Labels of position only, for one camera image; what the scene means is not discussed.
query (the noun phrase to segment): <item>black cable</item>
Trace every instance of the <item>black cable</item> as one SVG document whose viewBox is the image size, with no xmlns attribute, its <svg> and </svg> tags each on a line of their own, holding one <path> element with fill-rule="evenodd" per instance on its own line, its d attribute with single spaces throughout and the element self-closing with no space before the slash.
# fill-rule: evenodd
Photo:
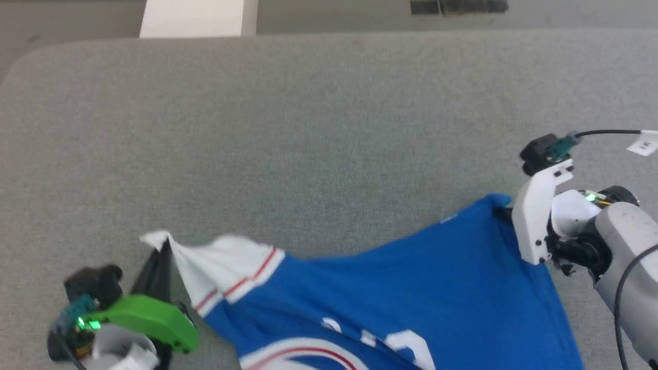
<svg viewBox="0 0 658 370">
<path fill-rule="evenodd" d="M 592 130 L 592 131 L 583 131 L 576 134 L 577 138 L 589 135 L 598 135 L 598 134 L 641 134 L 642 130 Z"/>
<path fill-rule="evenodd" d="M 621 368 L 623 370 L 628 370 L 628 364 L 626 362 L 626 355 L 624 355 L 624 343 L 622 342 L 621 338 L 621 327 L 619 323 L 620 319 L 620 303 L 621 303 L 621 292 L 622 289 L 624 288 L 624 283 L 626 282 L 626 279 L 628 279 L 628 276 L 633 269 L 640 261 L 646 257 L 647 255 L 655 252 L 658 250 L 658 244 L 654 245 L 653 247 L 649 248 L 646 251 L 643 251 L 640 253 L 637 257 L 635 257 L 627 266 L 627 268 L 624 270 L 624 273 L 621 275 L 619 278 L 619 285 L 617 285 L 617 292 L 615 293 L 615 306 L 613 309 L 613 316 L 615 317 L 615 339 L 617 339 L 617 351 L 619 352 L 619 361 L 621 361 Z"/>
<path fill-rule="evenodd" d="M 82 362 L 78 359 L 78 356 L 73 352 L 71 347 L 66 343 L 66 340 L 64 339 L 64 336 L 59 330 L 54 330 L 53 333 L 55 334 L 55 338 L 57 338 L 57 341 L 59 342 L 59 346 L 61 348 L 64 348 L 64 351 L 66 352 L 66 355 L 68 356 L 68 359 L 73 363 L 73 365 L 76 366 L 78 370 L 87 370 L 84 365 L 82 365 Z"/>
</svg>

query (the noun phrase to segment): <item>white label tag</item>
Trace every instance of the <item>white label tag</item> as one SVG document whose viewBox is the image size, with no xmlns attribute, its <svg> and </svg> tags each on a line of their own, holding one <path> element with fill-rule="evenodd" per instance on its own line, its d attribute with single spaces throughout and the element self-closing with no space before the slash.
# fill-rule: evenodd
<svg viewBox="0 0 658 370">
<path fill-rule="evenodd" d="M 650 155 L 658 150 L 658 131 L 642 130 L 640 137 L 627 148 L 639 155 Z"/>
</svg>

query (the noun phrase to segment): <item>white number print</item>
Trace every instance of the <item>white number print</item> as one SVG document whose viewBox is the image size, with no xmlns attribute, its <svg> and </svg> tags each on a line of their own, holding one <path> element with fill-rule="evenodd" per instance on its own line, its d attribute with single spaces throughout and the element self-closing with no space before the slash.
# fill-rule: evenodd
<svg viewBox="0 0 658 370">
<path fill-rule="evenodd" d="M 361 331 L 361 343 L 366 346 L 375 347 L 377 345 L 377 337 L 367 330 Z"/>
<path fill-rule="evenodd" d="M 422 370 L 436 370 L 430 349 L 427 348 L 427 342 L 413 331 L 404 330 L 389 334 L 384 339 L 384 344 L 393 351 L 408 348 L 413 352 L 414 365 Z"/>
<path fill-rule="evenodd" d="M 334 319 L 329 318 L 329 317 L 324 317 L 322 319 L 322 326 L 327 328 L 327 329 L 331 329 L 335 332 L 343 332 L 340 329 L 340 325 L 338 325 L 338 322 Z"/>
</svg>

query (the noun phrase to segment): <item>floor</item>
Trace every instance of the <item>floor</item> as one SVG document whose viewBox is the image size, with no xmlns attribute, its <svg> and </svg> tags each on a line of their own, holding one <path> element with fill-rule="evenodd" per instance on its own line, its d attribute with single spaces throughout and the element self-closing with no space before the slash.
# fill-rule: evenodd
<svg viewBox="0 0 658 370">
<path fill-rule="evenodd" d="M 30 50 L 137 37 L 144 0 L 0 0 L 0 77 Z M 505 14 L 411 16 L 408 0 L 260 0 L 259 34 L 500 28 L 655 28 L 656 0 L 509 0 Z"/>
</svg>

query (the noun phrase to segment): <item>white trim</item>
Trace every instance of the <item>white trim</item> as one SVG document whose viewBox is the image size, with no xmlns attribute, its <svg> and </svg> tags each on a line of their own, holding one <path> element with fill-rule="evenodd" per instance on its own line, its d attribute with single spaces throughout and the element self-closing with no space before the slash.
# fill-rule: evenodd
<svg viewBox="0 0 658 370">
<path fill-rule="evenodd" d="M 219 302 L 221 302 L 223 300 L 224 300 L 224 296 L 222 294 L 220 294 L 219 292 L 217 292 L 217 294 L 215 294 L 212 298 L 210 298 L 203 305 L 203 307 L 197 309 L 196 311 L 199 314 L 199 316 L 201 316 L 201 318 L 204 318 L 204 317 L 208 316 L 210 311 L 212 311 L 219 304 Z"/>
<path fill-rule="evenodd" d="M 332 356 L 327 352 L 333 352 L 340 355 L 342 358 L 346 359 L 349 364 L 344 363 L 336 356 Z M 320 356 L 331 358 L 346 369 L 354 368 L 356 370 L 367 370 L 368 367 L 361 361 L 357 356 L 354 356 L 351 352 L 343 349 L 341 346 L 338 346 L 335 343 L 331 343 L 327 340 L 317 339 L 317 338 L 289 338 L 279 340 L 268 346 L 265 346 L 259 350 L 251 352 L 240 358 L 240 367 L 245 370 L 257 370 L 257 369 L 267 369 L 267 370 L 283 370 L 289 369 L 286 367 L 287 361 L 291 357 L 298 356 Z"/>
<path fill-rule="evenodd" d="M 274 274 L 276 269 L 284 260 L 285 256 L 286 254 L 282 250 L 275 250 L 274 255 L 270 261 L 267 261 L 267 264 L 264 266 L 261 273 L 259 273 L 255 278 L 247 278 L 247 281 L 243 283 L 239 288 L 225 296 L 226 300 L 230 303 L 235 303 L 257 286 L 265 284 L 270 279 L 272 274 Z"/>
</svg>

